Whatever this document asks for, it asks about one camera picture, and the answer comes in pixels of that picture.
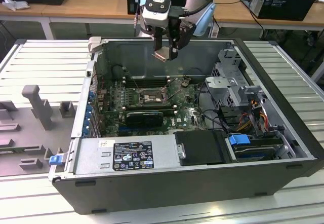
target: sticker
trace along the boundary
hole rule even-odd
[[[154,168],[153,149],[151,141],[129,143],[108,142],[107,144],[113,144],[112,165],[114,171]]]
[[[113,147],[114,143],[114,139],[101,139],[99,141],[99,147]]]
[[[12,154],[13,153],[13,151],[3,151],[3,152],[0,152],[0,155],[1,154]]]

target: blue drive latch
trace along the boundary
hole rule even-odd
[[[231,145],[251,144],[249,137],[246,134],[232,134],[228,137]]]

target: gray plastic part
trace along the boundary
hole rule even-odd
[[[0,109],[7,109],[8,111],[18,110],[12,101],[0,101]]]
[[[43,102],[45,111],[47,113],[47,116],[51,117],[52,114],[53,114],[53,110],[51,108],[51,105],[50,105],[49,101],[47,99],[44,99],[44,100],[42,100],[42,102]],[[38,119],[38,115],[36,114],[36,112],[35,112],[35,110],[33,108],[31,109],[31,112],[32,112],[32,114],[34,114],[35,118]]]
[[[35,146],[35,148],[32,149],[26,149],[25,153],[28,155],[39,155],[39,154],[45,154],[45,147],[41,144],[39,146]]]
[[[42,162],[38,158],[21,159],[19,166],[24,170],[41,169]]]
[[[61,154],[61,153],[63,153],[63,150],[62,150],[61,147],[59,147],[59,148],[57,149],[57,153],[56,153],[56,154]]]
[[[23,97],[26,97],[34,109],[34,113],[38,115],[40,122],[45,130],[50,130],[52,127],[52,120],[46,112],[46,108],[39,97],[38,85],[26,85],[22,90]]]
[[[0,133],[20,130],[19,124],[0,124]]]
[[[53,126],[51,130],[44,130],[41,122],[34,117],[30,109],[31,107],[20,107],[18,111],[10,112],[14,121],[8,120],[1,123],[11,125],[17,123],[21,129],[19,131],[8,132],[0,130],[0,139],[12,139],[15,142],[13,147],[17,149],[43,145],[45,149],[51,149],[54,155],[59,147],[62,148],[63,152],[67,152],[71,141],[74,118],[63,119],[59,111],[59,105],[52,106],[53,115],[51,116],[51,120]],[[48,161],[44,159],[44,153],[29,156],[25,151],[17,153],[16,150],[14,151],[13,154],[4,154],[3,152],[0,154],[0,176],[42,174],[49,172],[50,166],[48,165]],[[21,163],[20,159],[24,158],[39,158],[43,163],[43,167],[41,169],[23,170],[19,164]]]
[[[0,139],[0,148],[12,147],[14,143],[12,139]]]
[[[52,155],[53,155],[53,153],[52,153],[51,149],[47,148],[45,151],[44,160],[48,162]]]
[[[62,118],[74,118],[75,116],[75,109],[73,106],[72,101],[62,101],[60,104],[60,112]]]
[[[1,120],[12,120],[12,117],[10,116],[10,113],[7,109],[0,109],[0,121]]]

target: black plastic cover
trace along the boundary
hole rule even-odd
[[[224,136],[217,130],[178,131],[176,143],[184,147],[181,166],[231,163]]]

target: floor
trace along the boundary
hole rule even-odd
[[[37,22],[4,21],[5,28],[0,25],[0,59],[3,59],[7,51],[10,50],[15,39],[45,39],[42,27]],[[52,23],[52,29],[57,39],[87,39],[86,28],[83,23]],[[120,24],[91,24],[92,36],[105,38],[131,38],[134,36],[133,25]],[[259,40],[260,31],[258,29],[237,29],[222,28],[220,38],[241,38],[243,40]],[[286,31],[270,31],[268,40],[283,41]],[[293,31],[283,49],[310,75],[317,69],[323,58],[318,63],[309,63],[317,53],[324,47],[324,35],[322,35],[314,48],[309,50],[306,41],[305,31]]]

